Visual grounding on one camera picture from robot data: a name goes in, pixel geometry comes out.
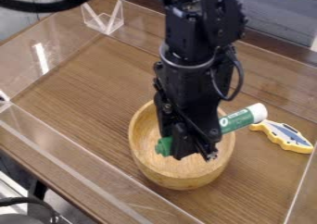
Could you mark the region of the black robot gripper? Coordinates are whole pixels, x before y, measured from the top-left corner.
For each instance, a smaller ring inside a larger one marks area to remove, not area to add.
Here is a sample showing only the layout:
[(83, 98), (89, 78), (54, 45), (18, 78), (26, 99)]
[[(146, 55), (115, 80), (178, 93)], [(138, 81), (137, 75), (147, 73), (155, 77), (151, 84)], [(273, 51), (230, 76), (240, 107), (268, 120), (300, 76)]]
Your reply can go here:
[(213, 56), (202, 62), (187, 62), (174, 56), (167, 44), (161, 45), (154, 102), (159, 134), (173, 135), (171, 155), (177, 160), (198, 153), (210, 161), (218, 154), (221, 96), (212, 83), (213, 63)]

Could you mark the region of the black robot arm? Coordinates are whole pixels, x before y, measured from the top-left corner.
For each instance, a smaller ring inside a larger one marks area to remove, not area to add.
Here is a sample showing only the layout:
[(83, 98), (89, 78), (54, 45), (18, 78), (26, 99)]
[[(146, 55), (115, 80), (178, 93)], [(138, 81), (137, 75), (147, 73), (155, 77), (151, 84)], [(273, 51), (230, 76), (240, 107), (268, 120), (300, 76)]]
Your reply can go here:
[(232, 101), (242, 75), (234, 43), (244, 37), (248, 17), (240, 0), (161, 0), (165, 39), (154, 64), (154, 104), (166, 156), (177, 160), (218, 155), (224, 132), (218, 106)]

